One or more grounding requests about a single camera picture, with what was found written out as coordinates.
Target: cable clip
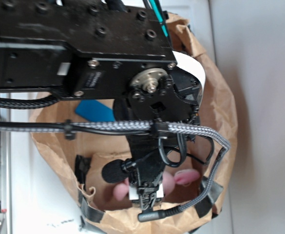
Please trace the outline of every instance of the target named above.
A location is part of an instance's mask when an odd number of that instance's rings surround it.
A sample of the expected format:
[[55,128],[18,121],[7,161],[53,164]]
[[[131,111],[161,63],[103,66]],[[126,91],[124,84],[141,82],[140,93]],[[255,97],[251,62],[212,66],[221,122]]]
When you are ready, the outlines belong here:
[[72,121],[70,119],[67,119],[64,123],[64,136],[67,140],[75,140],[76,133],[72,132],[73,126]]
[[167,139],[170,131],[168,130],[168,124],[163,123],[160,120],[155,120],[151,125],[151,136],[154,138]]

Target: pink object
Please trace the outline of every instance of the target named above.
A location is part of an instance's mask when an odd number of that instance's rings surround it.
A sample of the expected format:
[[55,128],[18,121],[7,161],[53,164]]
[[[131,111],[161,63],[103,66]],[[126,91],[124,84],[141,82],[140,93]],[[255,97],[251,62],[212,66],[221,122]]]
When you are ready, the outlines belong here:
[[200,177],[200,173],[195,169],[185,169],[175,173],[174,181],[176,184],[189,184]]
[[116,200],[121,201],[126,197],[128,192],[129,192],[129,181],[127,178],[124,180],[124,182],[121,182],[114,187],[113,196],[115,197]]
[[[170,194],[176,184],[186,185],[200,178],[200,173],[195,169],[185,169],[175,173],[172,176],[169,172],[163,173],[163,188],[164,195]],[[117,184],[113,189],[113,196],[116,200],[123,200],[129,192],[129,181],[128,178],[123,182]]]
[[175,181],[173,179],[173,176],[168,172],[163,173],[163,188],[165,196],[170,194],[175,188]]

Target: microphone windscreen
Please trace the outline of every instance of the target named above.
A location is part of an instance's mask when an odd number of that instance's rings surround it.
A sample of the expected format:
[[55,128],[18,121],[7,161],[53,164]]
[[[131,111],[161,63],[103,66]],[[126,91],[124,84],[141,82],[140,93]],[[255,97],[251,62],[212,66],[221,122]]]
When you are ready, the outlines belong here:
[[102,178],[110,184],[118,183],[126,179],[128,174],[122,170],[123,162],[121,159],[116,159],[106,164],[102,168]]

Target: blue object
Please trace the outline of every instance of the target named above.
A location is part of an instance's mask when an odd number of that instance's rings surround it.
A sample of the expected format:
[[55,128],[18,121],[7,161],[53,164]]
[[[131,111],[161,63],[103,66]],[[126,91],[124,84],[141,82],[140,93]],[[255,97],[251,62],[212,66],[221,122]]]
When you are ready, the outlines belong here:
[[[157,8],[155,1],[154,0],[149,0],[149,2],[151,4],[151,7],[152,7],[153,11],[156,14],[156,17],[157,17],[158,21],[160,22],[160,24],[162,24],[164,19],[163,19],[162,15],[161,15],[159,9]],[[165,36],[168,37],[168,32],[167,32],[166,27],[164,25],[162,26],[162,30],[163,30]]]
[[83,100],[75,109],[75,113],[90,122],[115,121],[113,111],[97,100]]

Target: brown paper bag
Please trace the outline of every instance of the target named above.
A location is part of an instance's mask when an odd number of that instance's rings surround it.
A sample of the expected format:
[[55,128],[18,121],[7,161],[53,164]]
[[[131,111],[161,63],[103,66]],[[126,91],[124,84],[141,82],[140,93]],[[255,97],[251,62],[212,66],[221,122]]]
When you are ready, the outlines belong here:
[[[219,214],[225,192],[228,187],[231,171],[234,164],[237,147],[237,116],[235,102],[232,92],[220,74],[219,70],[207,56],[204,48],[199,44],[194,35],[187,27],[188,21],[177,15],[170,15],[168,28],[173,40],[175,50],[186,50],[188,54],[196,58],[204,67],[206,72],[206,85],[203,102],[199,111],[201,125],[208,126],[218,131],[222,136],[231,142],[232,148],[224,157],[215,182],[221,185],[224,190],[216,200],[212,209],[204,216],[199,216],[196,209],[191,207],[181,214],[167,217],[165,219],[140,223],[137,215],[141,212],[139,208],[131,207],[128,199],[117,202],[112,196],[115,185],[106,183],[101,176],[102,167],[109,161],[116,158],[130,158],[130,149],[124,136],[103,136],[88,133],[78,133],[76,140],[67,141],[63,134],[32,134],[40,154],[55,171],[61,182],[80,206],[80,194],[86,199],[87,204],[97,210],[104,211],[103,217],[97,221],[87,220],[108,234],[182,234],[196,229],[209,222],[212,213]],[[102,100],[111,105],[110,100]],[[35,110],[31,121],[35,122],[64,122],[71,119],[73,122],[83,122],[83,118],[74,112],[78,101],[62,101],[53,106]],[[188,144],[189,152],[202,156],[208,154],[209,146],[203,140],[197,139],[195,144]],[[220,150],[216,145],[215,155]],[[91,157],[91,168],[86,177],[86,192],[77,181],[74,174],[76,155]],[[213,160],[210,165],[202,167],[198,163],[187,159],[182,168],[168,170],[174,173],[175,170],[195,168],[202,175],[208,177]],[[198,196],[200,191],[200,180],[191,185],[177,186],[160,206],[155,209],[168,209],[186,202]]]

